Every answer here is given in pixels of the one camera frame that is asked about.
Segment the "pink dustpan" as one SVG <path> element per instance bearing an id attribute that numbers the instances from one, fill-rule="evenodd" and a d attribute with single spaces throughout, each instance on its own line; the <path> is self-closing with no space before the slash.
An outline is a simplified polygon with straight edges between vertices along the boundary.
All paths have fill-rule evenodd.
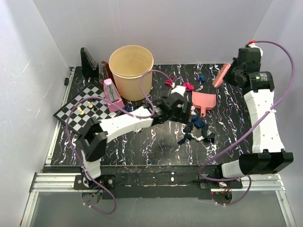
<path id="1" fill-rule="evenodd" d="M 206 111 L 212 110 L 216 106 L 216 95 L 199 92 L 192 92 L 192 104 L 200 109 L 200 117 L 206 117 Z"/>

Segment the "pink hand brush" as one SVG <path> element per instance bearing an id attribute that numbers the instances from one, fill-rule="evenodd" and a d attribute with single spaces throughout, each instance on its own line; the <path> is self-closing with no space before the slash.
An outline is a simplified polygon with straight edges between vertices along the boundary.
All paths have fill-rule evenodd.
<path id="1" fill-rule="evenodd" d="M 218 88 L 223 83 L 223 78 L 226 75 L 226 73 L 228 72 L 228 70 L 230 69 L 230 67 L 231 67 L 230 63 L 224 64 L 222 66 L 219 73 L 217 74 L 217 76 L 213 80 L 212 85 L 213 85 L 214 88 Z"/>

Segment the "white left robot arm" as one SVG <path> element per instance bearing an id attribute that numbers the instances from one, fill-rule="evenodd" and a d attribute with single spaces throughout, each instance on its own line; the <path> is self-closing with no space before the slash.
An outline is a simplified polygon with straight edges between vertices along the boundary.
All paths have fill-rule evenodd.
<path id="1" fill-rule="evenodd" d="M 183 95 L 172 93 L 154 104 L 144 103 L 138 109 L 118 117 L 98 121 L 90 118 L 78 135 L 78 147 L 83 157 L 84 183 L 96 189 L 101 183 L 100 159 L 107 144 L 117 137 L 137 129 L 150 128 L 166 121 L 186 124 L 192 103 Z"/>

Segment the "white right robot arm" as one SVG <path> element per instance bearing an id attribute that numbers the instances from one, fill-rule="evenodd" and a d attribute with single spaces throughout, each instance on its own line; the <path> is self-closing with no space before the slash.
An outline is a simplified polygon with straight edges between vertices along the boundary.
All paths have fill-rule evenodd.
<path id="1" fill-rule="evenodd" d="M 290 165 L 294 156 L 286 152 L 280 139 L 274 106 L 272 74 L 260 71 L 262 50 L 254 44 L 240 48 L 238 57 L 225 64 L 213 82 L 223 82 L 242 89 L 252 126 L 252 152 L 238 160 L 222 164 L 221 172 L 214 176 L 215 184 L 227 187 L 232 178 L 245 175 L 276 174 Z"/>

